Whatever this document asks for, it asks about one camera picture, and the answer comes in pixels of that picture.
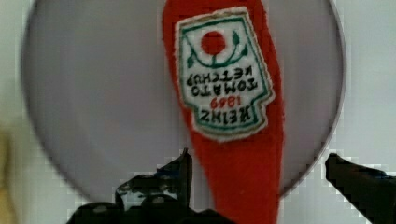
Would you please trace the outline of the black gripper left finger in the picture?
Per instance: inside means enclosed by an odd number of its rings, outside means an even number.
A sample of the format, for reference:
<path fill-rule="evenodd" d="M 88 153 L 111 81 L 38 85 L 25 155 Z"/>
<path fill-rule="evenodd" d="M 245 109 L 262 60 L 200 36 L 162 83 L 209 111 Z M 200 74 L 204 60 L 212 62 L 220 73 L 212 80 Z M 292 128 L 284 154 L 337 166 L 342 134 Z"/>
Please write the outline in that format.
<path fill-rule="evenodd" d="M 192 158 L 187 149 L 153 175 L 115 190 L 115 201 L 80 206 L 66 224 L 235 224 L 220 213 L 190 208 Z"/>

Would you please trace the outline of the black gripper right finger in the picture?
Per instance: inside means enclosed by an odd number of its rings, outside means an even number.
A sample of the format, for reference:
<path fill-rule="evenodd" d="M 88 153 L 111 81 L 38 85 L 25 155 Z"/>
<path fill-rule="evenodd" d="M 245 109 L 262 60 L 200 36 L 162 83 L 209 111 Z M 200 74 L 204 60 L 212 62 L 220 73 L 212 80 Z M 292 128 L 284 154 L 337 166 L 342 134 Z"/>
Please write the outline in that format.
<path fill-rule="evenodd" d="M 326 179 L 372 224 L 395 224 L 395 177 L 331 153 Z"/>

